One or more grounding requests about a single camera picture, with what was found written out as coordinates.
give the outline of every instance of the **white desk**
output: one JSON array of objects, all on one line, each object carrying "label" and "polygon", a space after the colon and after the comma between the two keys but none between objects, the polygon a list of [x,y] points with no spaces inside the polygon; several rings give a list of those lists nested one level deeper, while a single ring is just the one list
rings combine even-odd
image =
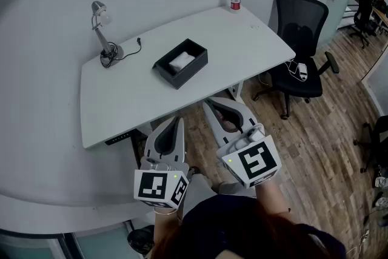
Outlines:
[{"label": "white desk", "polygon": [[[139,36],[142,50],[109,69],[99,56],[81,76],[81,130],[85,148],[126,133],[168,113],[295,57],[293,50],[244,7],[237,14],[218,7],[160,26]],[[138,50],[136,38],[121,44]],[[153,64],[190,38],[208,51],[209,63],[179,90]]]}]

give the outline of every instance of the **black box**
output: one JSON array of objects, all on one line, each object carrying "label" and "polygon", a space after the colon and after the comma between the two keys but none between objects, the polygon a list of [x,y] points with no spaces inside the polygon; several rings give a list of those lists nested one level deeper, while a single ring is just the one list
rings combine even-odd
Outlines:
[{"label": "black box", "polygon": [[[194,56],[195,59],[175,73],[169,63],[183,52]],[[186,39],[159,59],[152,68],[156,68],[160,75],[178,90],[206,64],[207,50],[194,41]]]}]

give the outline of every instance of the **black office chair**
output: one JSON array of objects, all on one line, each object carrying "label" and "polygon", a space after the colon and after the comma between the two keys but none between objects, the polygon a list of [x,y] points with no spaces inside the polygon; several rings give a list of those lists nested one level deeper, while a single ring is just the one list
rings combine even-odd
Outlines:
[{"label": "black office chair", "polygon": [[292,77],[288,66],[280,64],[269,70],[272,87],[258,92],[253,98],[257,101],[260,95],[279,90],[286,99],[286,114],[289,117],[290,95],[304,97],[307,103],[311,97],[322,95],[322,84],[319,76],[329,67],[338,73],[338,65],[331,53],[325,52],[327,62],[318,70],[311,56],[315,55],[316,45],[323,24],[329,14],[325,4],[317,0],[276,0],[278,8],[278,36],[284,40],[295,52],[294,61],[303,63],[307,67],[307,79],[300,81]]},{"label": "black office chair", "polygon": [[365,168],[361,168],[360,172],[365,173],[374,158],[379,166],[388,168],[388,138],[383,140],[380,138],[380,134],[388,132],[388,116],[379,117],[374,130],[372,130],[369,123],[364,123],[363,127],[367,127],[369,130],[370,143],[362,143],[358,140],[353,141],[355,146],[359,145],[370,149]]},{"label": "black office chair", "polygon": [[351,26],[351,28],[355,32],[351,33],[349,36],[353,37],[354,35],[356,35],[357,37],[359,37],[361,39],[361,42],[363,43],[363,49],[365,48],[364,42],[366,43],[366,45],[369,45],[369,41],[365,38],[364,33],[376,36],[376,33],[373,31],[373,27],[370,25],[369,21],[372,9],[372,0],[359,0],[358,10],[354,15],[354,24],[358,29]]}]

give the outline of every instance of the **person's arm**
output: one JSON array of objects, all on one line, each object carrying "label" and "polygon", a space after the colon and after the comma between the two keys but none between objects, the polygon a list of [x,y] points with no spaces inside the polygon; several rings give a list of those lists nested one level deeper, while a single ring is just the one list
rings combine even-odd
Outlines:
[{"label": "person's arm", "polygon": [[255,187],[256,197],[268,214],[277,214],[291,221],[289,205],[274,180]]},{"label": "person's arm", "polygon": [[171,215],[160,215],[158,213],[168,214],[174,210],[170,208],[155,208],[157,212],[155,213],[155,230],[153,233],[155,244],[161,241],[168,232],[179,226],[179,219],[176,212]]}]

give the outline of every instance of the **desk lamp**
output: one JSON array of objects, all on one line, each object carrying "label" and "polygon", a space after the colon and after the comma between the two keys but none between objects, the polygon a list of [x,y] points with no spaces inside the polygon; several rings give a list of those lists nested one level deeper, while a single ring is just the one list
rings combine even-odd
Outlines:
[{"label": "desk lamp", "polygon": [[101,64],[108,68],[115,65],[122,58],[124,51],[119,45],[108,42],[99,29],[99,26],[108,25],[112,21],[112,17],[107,13],[107,7],[100,1],[93,1],[92,11],[92,30],[96,32],[104,48],[100,56]]}]

